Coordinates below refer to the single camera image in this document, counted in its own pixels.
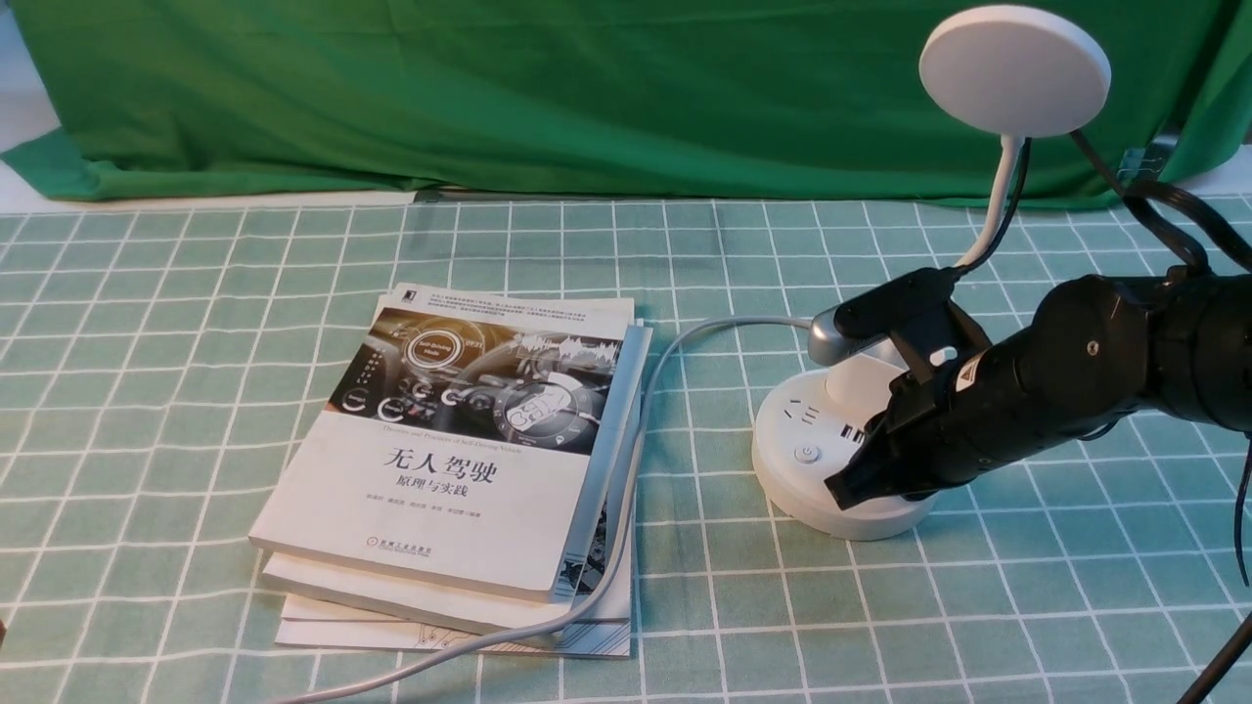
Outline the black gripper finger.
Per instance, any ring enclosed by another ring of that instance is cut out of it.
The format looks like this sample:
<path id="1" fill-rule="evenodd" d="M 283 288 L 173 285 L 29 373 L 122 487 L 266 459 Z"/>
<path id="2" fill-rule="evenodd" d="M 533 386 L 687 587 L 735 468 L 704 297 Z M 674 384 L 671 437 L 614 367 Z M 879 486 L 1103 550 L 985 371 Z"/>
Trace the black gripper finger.
<path id="1" fill-rule="evenodd" d="M 930 499 L 926 475 L 896 445 L 891 433 L 876 428 L 849 463 L 828 477 L 828 491 L 839 509 L 854 509 L 876 499 L 904 499 L 913 504 Z"/>

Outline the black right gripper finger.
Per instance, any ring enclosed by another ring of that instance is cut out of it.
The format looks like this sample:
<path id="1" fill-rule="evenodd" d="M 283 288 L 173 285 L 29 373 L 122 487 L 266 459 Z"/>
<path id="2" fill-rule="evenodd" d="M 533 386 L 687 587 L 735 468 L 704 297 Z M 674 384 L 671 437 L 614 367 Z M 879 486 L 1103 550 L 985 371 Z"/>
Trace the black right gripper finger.
<path id="1" fill-rule="evenodd" d="M 891 400 L 885 410 L 868 418 L 861 446 L 895 447 L 908 428 L 911 428 L 911 405 L 906 400 Z"/>

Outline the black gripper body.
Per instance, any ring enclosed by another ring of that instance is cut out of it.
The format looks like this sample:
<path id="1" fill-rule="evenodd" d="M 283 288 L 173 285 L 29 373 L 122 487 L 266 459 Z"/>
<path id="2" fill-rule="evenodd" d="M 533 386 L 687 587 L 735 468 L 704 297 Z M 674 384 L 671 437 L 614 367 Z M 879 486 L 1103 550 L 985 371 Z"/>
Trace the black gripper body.
<path id="1" fill-rule="evenodd" d="M 893 400 L 911 405 L 911 428 L 896 446 L 936 492 L 1141 410 L 1164 293 L 1147 277 L 1057 286 L 1025 329 L 925 383 L 899 383 Z"/>

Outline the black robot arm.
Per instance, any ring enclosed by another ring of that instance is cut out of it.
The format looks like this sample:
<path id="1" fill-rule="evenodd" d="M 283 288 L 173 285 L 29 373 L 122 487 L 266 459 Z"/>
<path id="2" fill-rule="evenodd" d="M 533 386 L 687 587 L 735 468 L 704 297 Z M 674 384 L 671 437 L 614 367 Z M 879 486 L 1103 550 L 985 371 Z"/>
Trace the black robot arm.
<path id="1" fill-rule="evenodd" d="M 1141 410 L 1249 432 L 1249 276 L 1055 286 L 1025 329 L 899 377 L 826 485 L 840 509 L 921 501 Z"/>

